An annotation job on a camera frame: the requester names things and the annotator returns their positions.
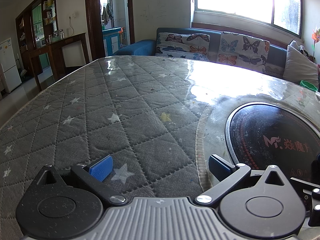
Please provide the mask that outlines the blue sofa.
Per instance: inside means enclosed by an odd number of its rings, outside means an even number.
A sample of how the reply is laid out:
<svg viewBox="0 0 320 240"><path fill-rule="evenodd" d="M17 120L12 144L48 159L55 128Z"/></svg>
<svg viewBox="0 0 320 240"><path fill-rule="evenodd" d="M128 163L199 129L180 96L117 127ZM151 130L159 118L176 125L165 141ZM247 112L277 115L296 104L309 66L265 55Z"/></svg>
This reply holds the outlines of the blue sofa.
<svg viewBox="0 0 320 240"><path fill-rule="evenodd" d="M319 65L295 40L287 48L257 37L195 28L158 28L155 40L141 40L116 55L175 57L226 64L319 87Z"/></svg>

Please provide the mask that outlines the grey plain cushion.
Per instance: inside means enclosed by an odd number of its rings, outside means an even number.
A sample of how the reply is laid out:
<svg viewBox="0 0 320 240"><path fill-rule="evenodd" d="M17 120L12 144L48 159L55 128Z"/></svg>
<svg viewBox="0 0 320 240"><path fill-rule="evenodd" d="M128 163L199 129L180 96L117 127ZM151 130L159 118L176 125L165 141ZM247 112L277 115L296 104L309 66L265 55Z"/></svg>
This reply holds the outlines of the grey plain cushion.
<svg viewBox="0 0 320 240"><path fill-rule="evenodd" d="M283 79L297 84L304 80L318 87L318 67L296 48L288 45Z"/></svg>

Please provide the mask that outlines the butterfly cushion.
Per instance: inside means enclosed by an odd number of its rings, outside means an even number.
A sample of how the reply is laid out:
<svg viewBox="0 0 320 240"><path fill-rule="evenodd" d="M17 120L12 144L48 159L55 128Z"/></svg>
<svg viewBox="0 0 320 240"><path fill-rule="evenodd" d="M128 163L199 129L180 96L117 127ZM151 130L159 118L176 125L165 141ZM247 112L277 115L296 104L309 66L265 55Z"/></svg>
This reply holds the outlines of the butterfly cushion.
<svg viewBox="0 0 320 240"><path fill-rule="evenodd" d="M210 36L207 34L159 33L156 56L209 61Z"/></svg>
<svg viewBox="0 0 320 240"><path fill-rule="evenodd" d="M270 42L260 38L222 32L217 52L217 63L263 73Z"/></svg>

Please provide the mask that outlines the colourful pinwheel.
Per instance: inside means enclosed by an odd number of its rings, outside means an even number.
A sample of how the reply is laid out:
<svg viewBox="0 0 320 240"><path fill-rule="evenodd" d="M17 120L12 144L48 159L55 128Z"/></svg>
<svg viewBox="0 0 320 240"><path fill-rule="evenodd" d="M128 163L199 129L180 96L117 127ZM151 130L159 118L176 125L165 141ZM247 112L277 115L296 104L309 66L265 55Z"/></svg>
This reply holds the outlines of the colourful pinwheel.
<svg viewBox="0 0 320 240"><path fill-rule="evenodd" d="M320 29L319 28L316 28L315 30L312 31L311 38L313 40L313 45L312 45L313 57L315 57L315 45L320 40Z"/></svg>

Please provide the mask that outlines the round black induction cooktop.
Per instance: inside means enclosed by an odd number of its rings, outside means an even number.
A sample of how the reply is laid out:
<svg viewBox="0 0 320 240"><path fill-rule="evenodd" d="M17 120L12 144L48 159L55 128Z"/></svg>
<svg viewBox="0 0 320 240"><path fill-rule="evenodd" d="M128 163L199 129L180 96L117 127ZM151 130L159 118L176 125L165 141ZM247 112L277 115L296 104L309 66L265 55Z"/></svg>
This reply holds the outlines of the round black induction cooktop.
<svg viewBox="0 0 320 240"><path fill-rule="evenodd" d="M319 184L319 130L284 107L254 102L235 109L225 126L233 163L253 170L277 165L287 178Z"/></svg>

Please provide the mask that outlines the black white plush toy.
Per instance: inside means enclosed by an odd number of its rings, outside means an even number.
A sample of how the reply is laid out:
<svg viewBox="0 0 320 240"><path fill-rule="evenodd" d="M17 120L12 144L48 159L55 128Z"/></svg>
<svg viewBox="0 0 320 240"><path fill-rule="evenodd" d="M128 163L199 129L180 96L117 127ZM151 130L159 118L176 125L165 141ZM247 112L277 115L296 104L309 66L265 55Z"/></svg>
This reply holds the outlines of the black white plush toy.
<svg viewBox="0 0 320 240"><path fill-rule="evenodd" d="M292 40L290 45L295 48L296 50L298 50L301 54L303 54L305 57L307 57L310 61L314 61L314 57L309 54L306 49L304 48L303 45L298 45L298 43L295 40Z"/></svg>

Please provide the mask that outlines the right butterfly cushion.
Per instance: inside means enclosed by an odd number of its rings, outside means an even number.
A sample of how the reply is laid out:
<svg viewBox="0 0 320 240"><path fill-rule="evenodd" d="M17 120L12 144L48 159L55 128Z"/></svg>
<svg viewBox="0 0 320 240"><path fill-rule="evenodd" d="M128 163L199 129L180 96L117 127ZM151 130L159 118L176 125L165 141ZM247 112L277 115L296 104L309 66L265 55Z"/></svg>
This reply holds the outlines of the right butterfly cushion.
<svg viewBox="0 0 320 240"><path fill-rule="evenodd" d="M217 52L217 63L263 73L270 42L260 38L222 32Z"/></svg>

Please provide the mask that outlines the white refrigerator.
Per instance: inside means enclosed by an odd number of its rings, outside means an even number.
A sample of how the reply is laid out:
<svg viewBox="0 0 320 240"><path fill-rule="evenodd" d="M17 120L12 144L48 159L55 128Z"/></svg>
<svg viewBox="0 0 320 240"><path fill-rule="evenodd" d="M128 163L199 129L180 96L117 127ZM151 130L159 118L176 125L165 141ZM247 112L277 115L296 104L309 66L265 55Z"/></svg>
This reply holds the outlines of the white refrigerator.
<svg viewBox="0 0 320 240"><path fill-rule="evenodd" d="M7 93L11 93L22 82L17 69L11 38L0 45L1 79Z"/></svg>

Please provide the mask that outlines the dark wooden shelf cabinet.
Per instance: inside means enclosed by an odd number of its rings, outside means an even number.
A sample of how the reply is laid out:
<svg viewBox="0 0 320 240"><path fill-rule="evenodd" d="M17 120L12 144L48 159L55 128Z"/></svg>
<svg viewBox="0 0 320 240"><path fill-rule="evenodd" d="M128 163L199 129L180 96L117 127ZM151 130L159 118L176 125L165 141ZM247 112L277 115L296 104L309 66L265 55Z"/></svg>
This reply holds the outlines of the dark wooden shelf cabinet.
<svg viewBox="0 0 320 240"><path fill-rule="evenodd" d="M39 75L50 66L52 36L58 31L56 0L34 0L15 21L23 67Z"/></svg>

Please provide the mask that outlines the grey quilted star table cover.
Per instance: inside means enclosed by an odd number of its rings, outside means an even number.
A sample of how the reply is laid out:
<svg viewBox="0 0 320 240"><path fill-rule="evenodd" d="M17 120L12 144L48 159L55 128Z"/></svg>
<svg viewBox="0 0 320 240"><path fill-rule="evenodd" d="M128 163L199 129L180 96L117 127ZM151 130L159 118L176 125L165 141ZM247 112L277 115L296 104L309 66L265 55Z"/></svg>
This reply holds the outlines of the grey quilted star table cover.
<svg viewBox="0 0 320 240"><path fill-rule="evenodd" d="M46 164L63 171L111 155L104 182L120 194L195 198L217 184L210 155L233 163L228 117L254 102L319 130L319 93L239 67L114 56L74 71L1 121L1 239L21 238L16 206Z"/></svg>

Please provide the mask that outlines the left butterfly cushion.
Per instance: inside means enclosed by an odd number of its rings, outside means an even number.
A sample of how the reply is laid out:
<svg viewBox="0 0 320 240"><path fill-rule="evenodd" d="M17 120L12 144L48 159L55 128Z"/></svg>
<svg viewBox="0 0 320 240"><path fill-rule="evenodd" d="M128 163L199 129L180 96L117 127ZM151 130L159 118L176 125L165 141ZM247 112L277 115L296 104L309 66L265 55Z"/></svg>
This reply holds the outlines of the left butterfly cushion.
<svg viewBox="0 0 320 240"><path fill-rule="evenodd" d="M210 36L207 34L159 33L156 56L209 61Z"/></svg>

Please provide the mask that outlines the green plastic bowl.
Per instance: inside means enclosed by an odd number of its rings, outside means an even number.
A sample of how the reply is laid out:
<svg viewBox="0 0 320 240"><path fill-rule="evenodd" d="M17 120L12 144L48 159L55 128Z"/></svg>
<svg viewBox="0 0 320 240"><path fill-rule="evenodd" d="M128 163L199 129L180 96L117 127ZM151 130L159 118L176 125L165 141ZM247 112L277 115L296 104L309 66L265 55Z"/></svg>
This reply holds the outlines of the green plastic bowl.
<svg viewBox="0 0 320 240"><path fill-rule="evenodd" d="M310 89L312 91L315 91L315 92L318 91L318 88L315 85L313 85L312 83L310 83L308 81L305 81L305 80L301 80L299 85L304 87L304 88L308 88L308 89Z"/></svg>

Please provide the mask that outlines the blue white cabinet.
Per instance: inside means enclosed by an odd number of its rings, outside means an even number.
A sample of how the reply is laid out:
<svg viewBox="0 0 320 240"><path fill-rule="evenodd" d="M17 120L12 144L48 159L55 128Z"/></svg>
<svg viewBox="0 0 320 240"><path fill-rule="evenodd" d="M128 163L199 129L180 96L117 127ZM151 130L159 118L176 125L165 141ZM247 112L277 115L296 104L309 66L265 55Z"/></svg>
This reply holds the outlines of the blue white cabinet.
<svg viewBox="0 0 320 240"><path fill-rule="evenodd" d="M120 49L120 34L122 32L122 27L105 29L102 31L106 56L112 56Z"/></svg>

